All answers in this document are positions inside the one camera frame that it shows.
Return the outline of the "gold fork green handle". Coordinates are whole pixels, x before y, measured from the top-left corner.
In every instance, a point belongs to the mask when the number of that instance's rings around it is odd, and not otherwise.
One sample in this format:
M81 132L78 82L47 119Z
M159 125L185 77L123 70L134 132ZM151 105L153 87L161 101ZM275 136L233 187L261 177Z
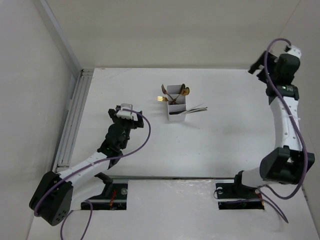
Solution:
M168 98L165 97L165 96L158 96L158 97L157 97L157 100L160 101L160 102L167 102L167 103L169 103L169 104L172 104L172 103L173 103L171 100L168 100Z

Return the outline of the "dark grey chopstick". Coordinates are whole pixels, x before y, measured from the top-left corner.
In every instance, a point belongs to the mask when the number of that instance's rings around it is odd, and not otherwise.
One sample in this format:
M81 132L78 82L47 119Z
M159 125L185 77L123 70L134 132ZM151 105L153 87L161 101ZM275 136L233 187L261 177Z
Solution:
M191 113L198 113L198 112L204 112L204 111L207 111L208 109L206 108L201 108L201 109L194 109L194 110L191 110L191 111L188 111L187 114L191 114Z
M169 112L170 116L174 116L174 115L185 115L187 114L188 111L174 111L174 112Z

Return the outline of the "gold spoon green handle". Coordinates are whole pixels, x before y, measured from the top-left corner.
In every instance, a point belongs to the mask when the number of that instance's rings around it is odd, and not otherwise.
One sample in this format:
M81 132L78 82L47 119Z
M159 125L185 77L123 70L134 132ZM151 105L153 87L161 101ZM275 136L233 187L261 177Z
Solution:
M189 87L185 87L184 93L182 94L182 96L187 96L190 94L190 88Z

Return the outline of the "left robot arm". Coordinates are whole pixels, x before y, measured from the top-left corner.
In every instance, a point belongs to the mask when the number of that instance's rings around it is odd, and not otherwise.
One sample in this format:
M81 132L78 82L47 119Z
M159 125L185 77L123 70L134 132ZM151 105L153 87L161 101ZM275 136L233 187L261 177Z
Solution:
M149 121L142 111L134 111L130 104L109 109L108 114L113 123L96 152L66 170L49 171L42 177L29 202L35 217L56 226L85 200L111 195L113 180L104 171L126 157L122 151L127 147L131 130L143 128Z

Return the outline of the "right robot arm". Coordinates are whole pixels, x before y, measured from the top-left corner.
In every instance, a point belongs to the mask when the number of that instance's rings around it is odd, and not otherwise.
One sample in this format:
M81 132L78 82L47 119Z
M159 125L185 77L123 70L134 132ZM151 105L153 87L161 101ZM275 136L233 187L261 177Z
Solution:
M295 46L287 47L278 57L265 51L248 71L253 74L260 66L263 67L257 78L266 84L266 95L274 119L275 146L258 168L240 171L235 176L231 190L237 197L267 184L298 185L304 165L307 164L310 169L315 162L313 153L303 153L297 133L300 130L300 96L292 81L300 67L301 56L301 50Z

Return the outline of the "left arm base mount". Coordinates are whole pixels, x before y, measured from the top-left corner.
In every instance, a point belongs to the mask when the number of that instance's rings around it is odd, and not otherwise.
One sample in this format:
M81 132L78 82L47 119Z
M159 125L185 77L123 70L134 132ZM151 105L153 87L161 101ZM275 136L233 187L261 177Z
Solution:
M89 210L92 204L92 209L97 211L125 211L128 188L127 179L110 178L104 173L99 173L78 189L81 202L76 208Z

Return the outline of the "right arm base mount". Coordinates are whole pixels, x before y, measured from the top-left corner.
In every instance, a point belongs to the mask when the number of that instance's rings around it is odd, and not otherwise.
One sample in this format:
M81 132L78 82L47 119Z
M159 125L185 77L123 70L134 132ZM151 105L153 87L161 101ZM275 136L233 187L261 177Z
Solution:
M264 210L264 202L255 188L234 182L218 182L213 196L218 200L219 210Z

